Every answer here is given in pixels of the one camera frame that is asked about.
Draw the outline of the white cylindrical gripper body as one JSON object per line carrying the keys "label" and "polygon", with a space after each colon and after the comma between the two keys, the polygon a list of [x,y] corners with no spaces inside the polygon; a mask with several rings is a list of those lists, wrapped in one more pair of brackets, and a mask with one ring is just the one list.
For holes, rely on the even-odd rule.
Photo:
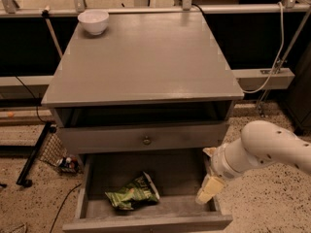
{"label": "white cylindrical gripper body", "polygon": [[211,157],[213,172],[226,181],[241,177],[246,171],[257,167],[257,159],[246,152],[240,139],[216,148]]}

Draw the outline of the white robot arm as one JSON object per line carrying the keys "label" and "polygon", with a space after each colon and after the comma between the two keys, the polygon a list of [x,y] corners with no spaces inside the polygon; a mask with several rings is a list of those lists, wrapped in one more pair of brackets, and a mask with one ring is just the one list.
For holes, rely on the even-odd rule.
{"label": "white robot arm", "polygon": [[195,202],[209,202],[224,187],[226,181],[241,177],[246,171],[282,163],[311,174],[311,144],[293,132],[274,123],[255,120],[246,124],[240,137],[216,148],[204,148],[210,159],[207,175],[199,188]]}

